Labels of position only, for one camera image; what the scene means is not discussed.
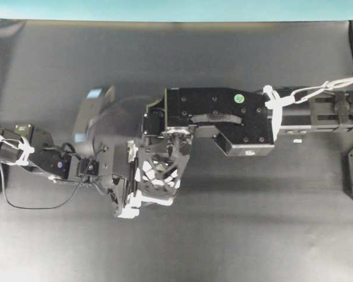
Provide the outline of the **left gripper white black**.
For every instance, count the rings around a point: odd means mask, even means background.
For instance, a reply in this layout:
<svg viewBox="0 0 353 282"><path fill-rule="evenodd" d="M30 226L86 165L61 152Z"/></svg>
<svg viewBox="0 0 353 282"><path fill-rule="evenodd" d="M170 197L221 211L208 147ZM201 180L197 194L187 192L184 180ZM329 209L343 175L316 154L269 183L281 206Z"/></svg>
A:
<svg viewBox="0 0 353 282"><path fill-rule="evenodd" d="M114 217L121 219L133 219L139 215L143 204L158 204L170 206L174 198L171 196L154 197L149 193L139 190L138 185L143 179L138 168L138 158L136 156L138 147L133 140L127 142L127 153L125 160L129 167L129 176L124 177L113 174L111 177L111 187L107 188L107 194L112 200Z"/></svg>

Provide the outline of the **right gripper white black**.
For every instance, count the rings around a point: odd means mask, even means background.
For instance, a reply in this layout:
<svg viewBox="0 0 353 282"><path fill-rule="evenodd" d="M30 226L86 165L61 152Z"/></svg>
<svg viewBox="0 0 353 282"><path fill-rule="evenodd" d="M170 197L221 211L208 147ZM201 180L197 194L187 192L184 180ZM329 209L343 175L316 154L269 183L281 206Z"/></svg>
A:
<svg viewBox="0 0 353 282"><path fill-rule="evenodd" d="M183 119L169 117L166 113L144 113L137 153L138 190L143 194L174 196L187 167L193 141L194 123L190 117Z"/></svg>

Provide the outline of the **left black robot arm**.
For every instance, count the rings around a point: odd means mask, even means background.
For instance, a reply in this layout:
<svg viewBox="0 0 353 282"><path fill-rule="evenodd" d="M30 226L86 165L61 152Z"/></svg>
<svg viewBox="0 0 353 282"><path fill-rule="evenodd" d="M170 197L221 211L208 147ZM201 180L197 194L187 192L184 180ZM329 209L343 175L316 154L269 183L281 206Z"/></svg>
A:
<svg viewBox="0 0 353 282"><path fill-rule="evenodd" d="M174 191L179 186L174 180L176 173L157 179L158 163L140 163L138 148L130 141L125 153L129 175L117 174L112 171L113 154L114 148L106 142L90 142L86 153L70 143L56 146L48 132L32 125L17 126L14 132L0 129L0 172L4 171L3 165L19 166L57 184L93 186L110 197L113 215L123 219L138 216L143 203L173 203Z"/></svg>

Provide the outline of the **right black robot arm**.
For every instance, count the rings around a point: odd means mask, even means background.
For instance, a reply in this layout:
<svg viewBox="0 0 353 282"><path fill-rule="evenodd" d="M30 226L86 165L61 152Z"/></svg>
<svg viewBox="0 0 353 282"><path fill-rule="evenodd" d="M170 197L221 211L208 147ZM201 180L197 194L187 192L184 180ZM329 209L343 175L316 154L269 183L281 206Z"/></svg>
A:
<svg viewBox="0 0 353 282"><path fill-rule="evenodd" d="M280 135L353 131L353 90L169 88L146 106L134 178L150 196L173 196L192 143L209 138L229 157L265 156Z"/></svg>

